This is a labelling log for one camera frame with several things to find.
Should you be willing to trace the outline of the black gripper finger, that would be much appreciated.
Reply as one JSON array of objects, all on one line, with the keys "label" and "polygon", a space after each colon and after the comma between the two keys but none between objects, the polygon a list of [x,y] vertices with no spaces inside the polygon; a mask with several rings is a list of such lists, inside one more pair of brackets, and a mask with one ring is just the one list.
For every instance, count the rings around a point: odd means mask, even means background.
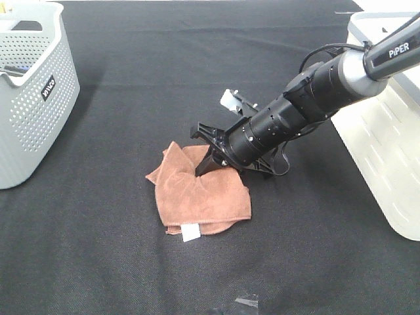
[{"label": "black gripper finger", "polygon": [[222,169],[222,162],[225,160],[225,154],[214,147],[209,147],[203,159],[200,161],[195,170],[195,175],[200,177],[211,171]]}]

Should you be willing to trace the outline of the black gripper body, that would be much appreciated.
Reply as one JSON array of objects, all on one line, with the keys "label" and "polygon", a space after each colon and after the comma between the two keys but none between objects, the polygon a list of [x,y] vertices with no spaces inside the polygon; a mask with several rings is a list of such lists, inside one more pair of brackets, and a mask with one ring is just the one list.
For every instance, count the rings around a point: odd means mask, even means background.
[{"label": "black gripper body", "polygon": [[191,127],[190,138],[198,138],[206,142],[209,147],[211,146],[222,151],[225,154],[225,160],[222,162],[224,167],[222,169],[232,167],[239,173],[245,170],[250,170],[262,172],[268,176],[274,174],[270,164],[268,164],[262,157],[259,157],[256,161],[251,162],[248,165],[242,165],[239,163],[234,157],[234,153],[228,148],[228,137],[223,129],[198,123],[197,125]]}]

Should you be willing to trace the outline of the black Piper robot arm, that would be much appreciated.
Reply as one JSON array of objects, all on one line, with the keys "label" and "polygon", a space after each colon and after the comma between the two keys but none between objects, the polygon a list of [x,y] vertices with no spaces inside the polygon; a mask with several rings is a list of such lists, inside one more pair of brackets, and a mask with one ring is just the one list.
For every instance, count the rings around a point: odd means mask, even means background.
[{"label": "black Piper robot arm", "polygon": [[274,160],[288,142],[313,132],[341,108],[379,95],[392,76],[419,64],[419,15],[376,44],[332,43],[305,58],[321,51],[331,60],[302,64],[285,91],[264,108],[237,90],[225,90],[220,103],[240,120],[227,130],[202,123],[191,128],[191,138],[209,144],[196,176],[225,167],[277,175]]}]

